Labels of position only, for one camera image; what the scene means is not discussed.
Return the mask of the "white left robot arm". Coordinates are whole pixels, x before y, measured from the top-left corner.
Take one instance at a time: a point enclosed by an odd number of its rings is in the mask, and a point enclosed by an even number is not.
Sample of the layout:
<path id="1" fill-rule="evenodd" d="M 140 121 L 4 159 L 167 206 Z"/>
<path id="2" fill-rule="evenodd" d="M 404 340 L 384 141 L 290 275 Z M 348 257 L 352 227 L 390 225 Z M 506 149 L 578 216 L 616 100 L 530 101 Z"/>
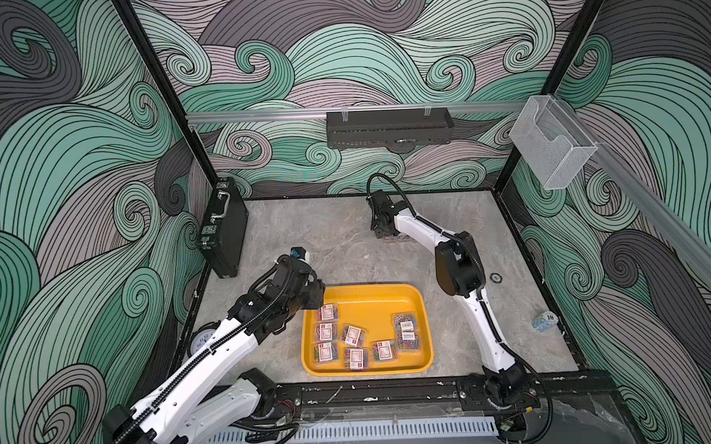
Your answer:
<path id="1" fill-rule="evenodd" d="M 275 383 L 257 368 L 217 395 L 212 390 L 268 337 L 281 334 L 298 312 L 323 307 L 325 290 L 304 248 L 280 256 L 173 375 L 133 406 L 118 405 L 107 413 L 105 444 L 203 444 L 241 419 L 270 414 Z"/>

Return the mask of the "paper clip box two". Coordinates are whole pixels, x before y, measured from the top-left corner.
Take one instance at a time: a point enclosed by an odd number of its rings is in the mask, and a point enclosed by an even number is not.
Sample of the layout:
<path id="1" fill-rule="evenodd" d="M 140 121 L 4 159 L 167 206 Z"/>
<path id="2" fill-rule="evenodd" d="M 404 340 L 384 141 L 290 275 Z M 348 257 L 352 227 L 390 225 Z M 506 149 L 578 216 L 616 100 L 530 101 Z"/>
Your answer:
<path id="1" fill-rule="evenodd" d="M 339 317 L 339 308 L 336 304 L 325 304 L 317 311 L 318 323 L 336 322 Z"/>

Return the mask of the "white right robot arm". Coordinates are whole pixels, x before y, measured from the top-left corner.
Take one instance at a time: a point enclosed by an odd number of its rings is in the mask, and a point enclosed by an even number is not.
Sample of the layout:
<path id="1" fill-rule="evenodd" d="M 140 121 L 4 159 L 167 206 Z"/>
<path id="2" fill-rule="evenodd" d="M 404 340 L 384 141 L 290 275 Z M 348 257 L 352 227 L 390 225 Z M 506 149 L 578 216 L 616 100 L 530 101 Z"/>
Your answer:
<path id="1" fill-rule="evenodd" d="M 503 336 L 488 300 L 484 266 L 473 236 L 449 231 L 418 214 L 396 181 L 383 173 L 369 176 L 366 199 L 377 238 L 407 235 L 434 254 L 438 285 L 463 309 L 478 343 L 490 404 L 499 410 L 537 406 L 539 398 L 531 392 L 536 373 Z"/>

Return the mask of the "paper clip box four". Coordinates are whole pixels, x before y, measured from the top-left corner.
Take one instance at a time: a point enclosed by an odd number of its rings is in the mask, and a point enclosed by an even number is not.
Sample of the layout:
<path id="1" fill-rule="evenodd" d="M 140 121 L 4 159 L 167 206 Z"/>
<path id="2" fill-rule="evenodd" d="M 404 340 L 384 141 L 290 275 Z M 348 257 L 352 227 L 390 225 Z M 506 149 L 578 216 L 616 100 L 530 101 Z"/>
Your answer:
<path id="1" fill-rule="evenodd" d="M 315 328 L 315 341 L 326 343 L 338 338 L 338 325 L 336 322 L 318 323 Z"/>

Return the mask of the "paper clip box five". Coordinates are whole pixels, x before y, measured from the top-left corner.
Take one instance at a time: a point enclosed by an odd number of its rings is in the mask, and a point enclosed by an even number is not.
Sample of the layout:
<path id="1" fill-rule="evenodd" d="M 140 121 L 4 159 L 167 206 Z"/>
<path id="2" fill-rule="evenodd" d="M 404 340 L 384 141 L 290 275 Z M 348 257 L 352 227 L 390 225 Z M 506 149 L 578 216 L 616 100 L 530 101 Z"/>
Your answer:
<path id="1" fill-rule="evenodd" d="M 362 348 L 366 338 L 366 330 L 355 325 L 344 325 L 340 340 L 352 348 Z"/>

